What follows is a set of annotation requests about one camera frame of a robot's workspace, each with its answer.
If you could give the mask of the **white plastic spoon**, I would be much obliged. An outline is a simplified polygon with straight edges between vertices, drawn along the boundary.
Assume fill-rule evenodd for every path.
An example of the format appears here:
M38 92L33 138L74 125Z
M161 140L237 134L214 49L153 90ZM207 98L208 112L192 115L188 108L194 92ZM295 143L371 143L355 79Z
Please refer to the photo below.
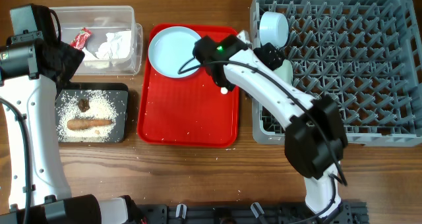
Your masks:
M228 93L228 89L225 88L225 87L222 87L222 88L220 88L220 93L223 94L223 95L225 95L225 94Z

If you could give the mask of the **black waste tray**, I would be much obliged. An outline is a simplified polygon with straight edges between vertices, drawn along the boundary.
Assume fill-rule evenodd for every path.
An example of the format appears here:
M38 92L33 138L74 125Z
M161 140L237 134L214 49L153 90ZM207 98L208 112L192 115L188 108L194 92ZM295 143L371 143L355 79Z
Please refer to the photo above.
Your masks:
M119 143L125 137L129 89L123 83L77 82L55 100L58 141Z

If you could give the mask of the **pile of white rice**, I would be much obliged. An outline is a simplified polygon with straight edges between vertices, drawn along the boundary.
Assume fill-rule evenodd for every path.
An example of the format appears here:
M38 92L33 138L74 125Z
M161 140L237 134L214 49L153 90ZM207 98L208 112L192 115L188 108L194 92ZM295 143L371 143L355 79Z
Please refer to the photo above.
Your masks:
M88 99L90 109L81 113L78 108L80 99ZM57 135L60 142L105 142L109 139L117 119L117 110L109 95L103 90L67 90L56 101ZM108 119L112 124L97 126L86 130L69 130L67 122L71 119Z

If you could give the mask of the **light blue bowl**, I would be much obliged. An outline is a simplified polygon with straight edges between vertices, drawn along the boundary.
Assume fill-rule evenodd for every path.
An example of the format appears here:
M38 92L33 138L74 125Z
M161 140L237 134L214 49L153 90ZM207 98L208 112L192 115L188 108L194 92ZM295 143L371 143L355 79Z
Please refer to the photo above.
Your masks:
M271 43L274 47L284 47L289 37L287 18L282 13L265 12L259 24L259 38L262 45Z

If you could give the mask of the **red snack wrapper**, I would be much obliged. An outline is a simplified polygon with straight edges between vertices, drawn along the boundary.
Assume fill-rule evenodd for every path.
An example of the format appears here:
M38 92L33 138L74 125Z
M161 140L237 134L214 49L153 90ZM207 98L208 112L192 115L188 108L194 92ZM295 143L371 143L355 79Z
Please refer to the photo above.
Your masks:
M75 36L74 40L70 43L70 46L77 50L82 50L91 35L92 32L89 29L81 29L80 32Z

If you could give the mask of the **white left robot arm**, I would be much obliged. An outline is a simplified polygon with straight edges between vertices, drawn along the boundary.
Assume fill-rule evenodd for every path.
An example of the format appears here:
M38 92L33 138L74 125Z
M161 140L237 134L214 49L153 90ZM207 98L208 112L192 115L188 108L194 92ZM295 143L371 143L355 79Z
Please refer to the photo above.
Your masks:
M14 34L1 48L1 105L11 156L9 212L2 223L126 223L124 198L73 196L64 174L55 100L84 53L61 40L55 11L29 4L11 9Z

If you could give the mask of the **light blue plate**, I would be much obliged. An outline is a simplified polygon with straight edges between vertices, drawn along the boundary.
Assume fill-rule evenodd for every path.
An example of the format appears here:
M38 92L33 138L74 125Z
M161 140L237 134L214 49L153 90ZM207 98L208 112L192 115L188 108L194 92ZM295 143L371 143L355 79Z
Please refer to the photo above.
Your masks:
M184 78L199 69L193 56L195 43L201 37L194 30L172 26L158 32L150 41L148 58L152 67L168 78Z

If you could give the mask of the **orange carrot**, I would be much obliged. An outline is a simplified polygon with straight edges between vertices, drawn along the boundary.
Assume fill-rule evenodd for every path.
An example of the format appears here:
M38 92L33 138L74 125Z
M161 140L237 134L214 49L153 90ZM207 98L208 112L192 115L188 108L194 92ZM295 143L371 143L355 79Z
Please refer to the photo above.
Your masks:
M111 125L112 120L108 119L71 119L67 122L69 130L86 130L97 126Z

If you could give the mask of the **clear plastic waste bin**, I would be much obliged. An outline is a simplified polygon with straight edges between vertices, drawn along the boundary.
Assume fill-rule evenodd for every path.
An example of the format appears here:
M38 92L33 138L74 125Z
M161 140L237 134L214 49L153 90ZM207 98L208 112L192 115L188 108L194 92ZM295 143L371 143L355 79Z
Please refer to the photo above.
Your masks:
M84 42L79 76L136 75L142 61L142 26L131 6L54 7L61 24L62 41L71 43L83 30L91 32Z

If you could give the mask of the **red plastic tray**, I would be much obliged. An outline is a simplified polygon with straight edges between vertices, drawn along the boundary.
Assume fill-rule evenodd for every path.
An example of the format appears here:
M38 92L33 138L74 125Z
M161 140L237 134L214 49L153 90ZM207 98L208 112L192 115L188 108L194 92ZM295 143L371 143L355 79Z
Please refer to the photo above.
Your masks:
M226 148L237 138L239 88L222 94L211 76L198 69L170 78L153 66L150 42L140 109L138 136L147 143Z

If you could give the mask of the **mint green bowl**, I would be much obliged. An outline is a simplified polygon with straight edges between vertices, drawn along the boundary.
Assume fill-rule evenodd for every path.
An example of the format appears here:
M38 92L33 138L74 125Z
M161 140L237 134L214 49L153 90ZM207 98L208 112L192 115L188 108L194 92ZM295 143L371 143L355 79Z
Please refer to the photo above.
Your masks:
M284 82L289 85L293 83L293 67L289 60L284 59L281 66L277 69L273 70L274 74L276 74L279 78L281 78Z

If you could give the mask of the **white tissue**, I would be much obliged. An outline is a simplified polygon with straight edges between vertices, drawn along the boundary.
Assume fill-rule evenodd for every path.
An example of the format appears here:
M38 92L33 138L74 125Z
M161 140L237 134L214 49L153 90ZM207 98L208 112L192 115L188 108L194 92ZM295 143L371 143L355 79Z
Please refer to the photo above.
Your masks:
M86 67L105 69L116 64L116 59L124 59L131 52L131 31L120 31L107 33L106 42L102 43L97 52L92 54L86 47L82 49L85 53L84 64Z

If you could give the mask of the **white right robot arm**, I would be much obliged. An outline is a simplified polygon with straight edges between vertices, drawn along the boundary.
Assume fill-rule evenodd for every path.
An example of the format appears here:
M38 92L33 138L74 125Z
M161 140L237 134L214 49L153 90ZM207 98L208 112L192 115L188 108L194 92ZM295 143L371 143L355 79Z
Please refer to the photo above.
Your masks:
M284 82L241 36L220 42L205 36L195 42L193 56L215 85L240 87L276 118L285 131L285 157L305 180L306 206L313 218L328 219L341 203L338 185L347 184L340 160L348 141L337 103Z

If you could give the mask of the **brown food scrap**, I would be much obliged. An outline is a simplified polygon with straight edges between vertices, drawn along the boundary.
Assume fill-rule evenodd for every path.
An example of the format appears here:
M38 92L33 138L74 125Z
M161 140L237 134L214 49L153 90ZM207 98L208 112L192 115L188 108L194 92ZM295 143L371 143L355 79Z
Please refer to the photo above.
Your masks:
M88 99L80 99L77 105L81 113L87 112L87 110L90 109L90 104L89 104Z

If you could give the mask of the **grey plastic dishwasher rack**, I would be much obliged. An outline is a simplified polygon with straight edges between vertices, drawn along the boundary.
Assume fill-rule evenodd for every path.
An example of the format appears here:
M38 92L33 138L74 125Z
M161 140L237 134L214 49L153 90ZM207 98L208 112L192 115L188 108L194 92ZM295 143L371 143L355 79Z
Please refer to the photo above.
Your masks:
M250 29L282 13L293 85L337 102L351 143L421 143L421 36L412 0L252 0Z

